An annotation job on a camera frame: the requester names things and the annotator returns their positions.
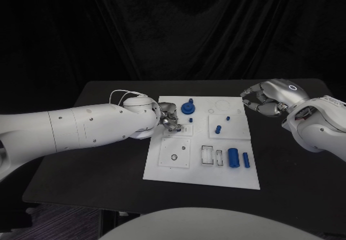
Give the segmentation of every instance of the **blue object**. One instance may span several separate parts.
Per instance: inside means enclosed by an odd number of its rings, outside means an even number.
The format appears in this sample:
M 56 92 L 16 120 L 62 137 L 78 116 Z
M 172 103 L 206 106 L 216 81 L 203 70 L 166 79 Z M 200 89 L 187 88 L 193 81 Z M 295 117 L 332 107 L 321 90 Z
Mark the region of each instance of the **blue object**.
M 248 153 L 246 152 L 242 153 L 242 158 L 244 158 L 245 168 L 248 169 L 251 167 L 251 163 L 249 163 L 249 158 L 248 158 Z
M 222 130 L 222 126 L 219 125 L 219 126 L 216 127 L 215 133 L 216 133 L 216 134 L 221 134 L 221 130 Z
M 189 102 L 186 102 L 183 105 L 182 105 L 182 113 L 189 115 L 189 114 L 193 114 L 195 112 L 195 105 L 193 105 L 193 99 L 190 98 L 189 99 Z
M 229 159 L 229 167 L 238 168 L 241 166 L 241 164 L 239 164 L 239 155 L 238 155 L 236 148 L 228 149 L 228 159 Z

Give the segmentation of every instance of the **black table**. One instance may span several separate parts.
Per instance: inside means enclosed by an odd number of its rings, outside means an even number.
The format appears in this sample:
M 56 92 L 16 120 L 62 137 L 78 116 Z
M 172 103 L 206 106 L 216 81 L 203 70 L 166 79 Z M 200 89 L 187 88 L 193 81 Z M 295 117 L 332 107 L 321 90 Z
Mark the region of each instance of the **black table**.
M 107 103 L 115 89 L 144 93 L 154 100 L 159 96 L 236 97 L 259 82 L 95 81 L 86 84 L 75 107 Z M 293 82 L 311 98 L 332 94 L 319 79 Z M 245 114 L 261 190 L 143 180 L 150 139 L 128 138 L 46 156 L 23 200 L 144 214 L 180 207 L 228 209 L 304 230 L 345 234 L 346 163 L 332 153 L 300 147 L 281 128 L 284 117 L 265 117 L 249 109 Z

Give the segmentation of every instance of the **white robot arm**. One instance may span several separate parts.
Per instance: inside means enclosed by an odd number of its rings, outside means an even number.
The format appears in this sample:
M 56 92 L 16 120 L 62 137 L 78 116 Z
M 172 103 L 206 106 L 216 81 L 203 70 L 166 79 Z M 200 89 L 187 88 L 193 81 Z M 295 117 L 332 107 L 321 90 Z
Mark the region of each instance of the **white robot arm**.
M 281 126 L 291 131 L 300 146 L 310 152 L 327 150 L 346 161 L 346 103 L 330 96 L 310 99 L 291 81 L 271 79 L 248 88 L 241 96 L 257 92 L 261 104 L 244 104 L 265 116 L 288 113 Z
M 107 103 L 0 115 L 0 181 L 17 167 L 45 155 L 127 138 L 148 138 L 159 124 L 180 130 L 176 105 L 157 103 L 143 94 L 128 98 L 122 107 Z

